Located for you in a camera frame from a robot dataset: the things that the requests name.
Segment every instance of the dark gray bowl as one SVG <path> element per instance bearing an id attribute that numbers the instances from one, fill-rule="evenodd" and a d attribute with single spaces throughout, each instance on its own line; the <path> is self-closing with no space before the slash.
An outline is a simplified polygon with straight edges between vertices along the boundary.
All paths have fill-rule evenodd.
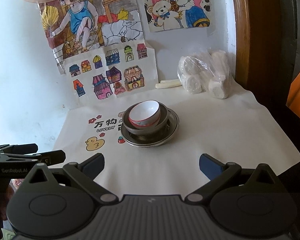
<path id="1" fill-rule="evenodd" d="M 160 120 L 159 120 L 158 124 L 155 127 L 151 127 L 151 128 L 144 129 L 144 130 L 136 129 L 129 121 L 129 113 L 130 113 L 131 109 L 136 105 L 137 104 L 130 106 L 124 112 L 123 117 L 122 117 L 122 123 L 123 123 L 124 127 L 130 133 L 132 133 L 134 135 L 138 135 L 138 136 L 148 136 L 148 135 L 152 135 L 154 133 L 159 132 L 162 128 L 165 127 L 165 125 L 167 124 L 167 120 L 168 120 L 168 110 L 164 104 L 159 103 L 161 115 L 160 115 Z"/>

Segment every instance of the teddy bear drawing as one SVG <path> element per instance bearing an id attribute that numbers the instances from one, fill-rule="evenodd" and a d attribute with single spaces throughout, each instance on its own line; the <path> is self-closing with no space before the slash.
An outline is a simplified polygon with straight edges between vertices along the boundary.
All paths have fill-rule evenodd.
<path id="1" fill-rule="evenodd" d="M 155 26 L 163 26 L 164 30 L 181 28 L 177 21 L 177 18 L 181 19 L 180 13 L 171 10 L 170 0 L 158 1 L 154 6 L 149 6 L 148 11 L 158 18 Z"/>

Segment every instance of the house drawing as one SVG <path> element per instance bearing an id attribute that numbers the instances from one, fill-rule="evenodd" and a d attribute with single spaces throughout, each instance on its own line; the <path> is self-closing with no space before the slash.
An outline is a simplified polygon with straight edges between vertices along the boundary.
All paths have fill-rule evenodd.
<path id="1" fill-rule="evenodd" d="M 106 52 L 106 63 L 107 66 L 117 64 L 120 62 L 118 49 L 111 49 Z"/>
<path id="2" fill-rule="evenodd" d="M 112 95 L 110 84 L 102 74 L 94 76 L 92 84 L 94 85 L 93 91 L 98 99 L 105 99 Z"/>
<path id="3" fill-rule="evenodd" d="M 101 57 L 96 55 L 94 58 L 93 58 L 93 63 L 94 63 L 94 67 L 96 69 L 98 68 L 101 68 L 102 67 L 102 61 L 101 61 Z"/>
<path id="4" fill-rule="evenodd" d="M 123 93 L 123 92 L 126 91 L 120 82 L 116 82 L 113 85 L 113 87 L 114 87 L 114 94 L 115 95 L 119 95 L 119 94 L 121 94 L 121 93 Z"/>
<path id="5" fill-rule="evenodd" d="M 127 45 L 124 47 L 124 54 L 126 56 L 126 62 L 134 60 L 131 46 Z"/>
<path id="6" fill-rule="evenodd" d="M 137 46 L 138 58 L 142 59 L 144 57 L 148 57 L 147 48 L 143 43 L 139 43 Z"/>
<path id="7" fill-rule="evenodd" d="M 70 68 L 69 68 L 69 72 L 71 74 L 72 77 L 75 77 L 77 75 L 80 75 L 80 68 L 77 64 L 74 64 L 72 65 Z"/>
<path id="8" fill-rule="evenodd" d="M 82 69 L 82 73 L 90 71 L 91 70 L 90 62 L 88 60 L 81 62 L 81 69 Z"/>
<path id="9" fill-rule="evenodd" d="M 78 79 L 73 81 L 73 87 L 74 87 L 74 90 L 77 91 L 79 97 L 83 96 L 86 93 L 83 89 L 82 83 Z"/>
<path id="10" fill-rule="evenodd" d="M 145 86 L 142 70 L 138 66 L 127 68 L 123 75 L 125 78 L 124 85 L 127 91 Z"/>
<path id="11" fill-rule="evenodd" d="M 116 67 L 112 67 L 110 70 L 107 70 L 106 76 L 110 84 L 121 80 L 121 72 Z"/>

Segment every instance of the stacked bowls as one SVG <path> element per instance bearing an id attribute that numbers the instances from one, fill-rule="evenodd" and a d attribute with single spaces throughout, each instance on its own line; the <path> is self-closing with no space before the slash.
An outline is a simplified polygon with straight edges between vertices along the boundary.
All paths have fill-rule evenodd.
<path id="1" fill-rule="evenodd" d="M 179 120 L 174 111 L 154 100 L 130 106 L 122 116 L 121 133 L 131 145 L 158 146 L 178 129 Z"/>

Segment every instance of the metal plate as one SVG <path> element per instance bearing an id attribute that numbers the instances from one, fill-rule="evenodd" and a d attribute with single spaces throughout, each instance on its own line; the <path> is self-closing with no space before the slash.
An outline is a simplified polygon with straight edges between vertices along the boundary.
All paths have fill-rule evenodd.
<path id="1" fill-rule="evenodd" d="M 162 135 L 160 135 L 158 138 L 152 138 L 151 140 L 151 139 L 145 139 L 143 137 L 137 137 L 131 134 L 130 132 L 128 132 L 128 130 L 124 126 L 122 126 L 121 135 L 123 139 L 132 146 L 144 147 L 144 148 L 159 146 L 171 140 L 179 128 L 180 120 L 178 115 L 173 110 L 169 108 L 167 108 L 167 110 L 169 116 L 167 131 L 164 132 Z"/>

